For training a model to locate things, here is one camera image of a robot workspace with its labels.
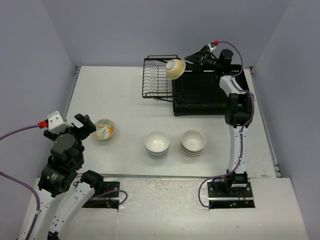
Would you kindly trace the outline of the white bowl back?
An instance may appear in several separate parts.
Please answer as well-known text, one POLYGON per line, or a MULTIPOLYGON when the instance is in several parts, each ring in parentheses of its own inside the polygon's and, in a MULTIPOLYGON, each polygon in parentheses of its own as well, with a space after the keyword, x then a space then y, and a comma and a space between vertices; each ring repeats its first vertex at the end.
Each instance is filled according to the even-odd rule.
POLYGON ((170 146, 169 136, 162 131, 153 131, 147 134, 144 138, 144 145, 146 148, 159 151, 170 146))

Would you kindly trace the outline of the beige floral bowl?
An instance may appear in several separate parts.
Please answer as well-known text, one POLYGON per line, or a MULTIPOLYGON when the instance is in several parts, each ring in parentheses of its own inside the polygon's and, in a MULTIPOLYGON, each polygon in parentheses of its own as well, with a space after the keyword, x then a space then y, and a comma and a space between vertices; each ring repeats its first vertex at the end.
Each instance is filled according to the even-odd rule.
POLYGON ((183 145, 182 142, 180 142, 180 147, 186 149, 186 150, 189 151, 189 152, 193 152, 193 153, 200 152, 200 151, 203 150, 203 148, 200 149, 200 150, 190 150, 190 149, 186 148, 186 147, 183 145))
POLYGON ((181 150, 186 156, 189 156, 189 157, 195 157, 195 156, 198 156, 201 153, 201 151, 190 152, 190 151, 187 151, 186 149, 184 149, 183 147, 181 148, 181 150))
POLYGON ((205 135, 198 130, 187 130, 181 136, 183 145, 192 151, 204 149, 207 143, 205 135))

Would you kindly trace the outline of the yellow patterned bowl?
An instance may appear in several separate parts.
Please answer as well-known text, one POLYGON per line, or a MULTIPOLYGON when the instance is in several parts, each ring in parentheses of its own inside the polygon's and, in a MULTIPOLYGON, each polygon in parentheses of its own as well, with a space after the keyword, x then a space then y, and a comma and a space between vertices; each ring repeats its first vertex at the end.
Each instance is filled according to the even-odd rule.
POLYGON ((166 76, 169 80, 179 78, 186 69, 186 63, 181 59, 169 60, 165 65, 166 76))

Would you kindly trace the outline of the white green floral bowl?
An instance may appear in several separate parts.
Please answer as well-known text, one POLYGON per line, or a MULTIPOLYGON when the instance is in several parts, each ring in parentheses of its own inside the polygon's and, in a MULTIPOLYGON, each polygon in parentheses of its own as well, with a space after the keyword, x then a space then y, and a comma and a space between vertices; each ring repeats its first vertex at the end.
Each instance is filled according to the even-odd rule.
POLYGON ((112 120, 103 118, 94 123, 96 131, 93 137, 99 141, 105 141, 111 138, 115 132, 115 124, 112 120))

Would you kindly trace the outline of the white bowl front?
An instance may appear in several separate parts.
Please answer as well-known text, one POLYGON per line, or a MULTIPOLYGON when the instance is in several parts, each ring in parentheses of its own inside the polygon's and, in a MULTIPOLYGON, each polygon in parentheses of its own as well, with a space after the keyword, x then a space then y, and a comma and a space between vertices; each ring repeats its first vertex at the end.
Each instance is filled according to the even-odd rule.
POLYGON ((164 157, 167 153, 166 152, 149 152, 148 155, 151 158, 160 159, 164 157))

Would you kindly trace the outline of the beige floral bowl front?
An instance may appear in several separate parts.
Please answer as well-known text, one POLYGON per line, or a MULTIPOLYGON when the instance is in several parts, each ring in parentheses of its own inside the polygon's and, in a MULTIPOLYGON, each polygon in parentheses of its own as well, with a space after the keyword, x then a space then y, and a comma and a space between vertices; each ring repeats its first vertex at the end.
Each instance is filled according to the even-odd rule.
POLYGON ((198 156, 201 153, 201 151, 190 152, 190 151, 187 151, 186 149, 184 149, 183 147, 181 148, 181 150, 186 156, 189 156, 189 157, 195 157, 195 156, 198 156))

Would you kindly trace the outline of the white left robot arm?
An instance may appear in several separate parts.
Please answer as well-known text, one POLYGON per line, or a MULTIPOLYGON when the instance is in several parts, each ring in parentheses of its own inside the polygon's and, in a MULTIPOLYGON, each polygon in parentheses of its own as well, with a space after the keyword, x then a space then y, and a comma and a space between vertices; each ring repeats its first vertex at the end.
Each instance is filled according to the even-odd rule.
POLYGON ((20 235, 21 240, 57 240, 82 206, 103 193, 103 176, 92 170, 82 174, 77 187, 65 205, 59 205, 69 191, 77 171, 84 164, 83 140, 96 131, 88 115, 76 114, 81 127, 66 122, 58 111, 40 122, 43 135, 53 142, 47 165, 41 171, 35 195, 35 213, 20 235))

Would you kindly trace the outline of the beige floral bowl back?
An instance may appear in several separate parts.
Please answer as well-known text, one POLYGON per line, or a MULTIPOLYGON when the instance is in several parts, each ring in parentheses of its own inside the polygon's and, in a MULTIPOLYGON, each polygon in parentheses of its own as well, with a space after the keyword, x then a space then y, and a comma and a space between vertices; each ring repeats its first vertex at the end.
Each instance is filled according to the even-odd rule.
POLYGON ((198 130, 187 130, 181 136, 183 145, 192 151, 204 149, 207 143, 205 135, 198 130))

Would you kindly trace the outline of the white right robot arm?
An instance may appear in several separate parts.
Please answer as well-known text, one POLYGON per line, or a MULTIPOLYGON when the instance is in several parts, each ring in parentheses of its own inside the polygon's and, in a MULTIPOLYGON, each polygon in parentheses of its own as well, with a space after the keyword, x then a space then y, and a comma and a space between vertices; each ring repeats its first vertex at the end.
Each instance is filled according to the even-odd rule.
POLYGON ((219 57, 215 57, 213 50, 204 46, 184 59, 189 62, 188 68, 196 73, 213 70, 217 76, 216 82, 228 95, 224 120, 230 131, 230 160, 223 177, 223 191, 227 196, 233 197, 241 188, 246 188, 248 183, 244 160, 245 141, 255 113, 255 104, 253 94, 243 89, 236 81, 243 73, 243 65, 233 70, 231 61, 234 53, 229 49, 223 49, 219 57))

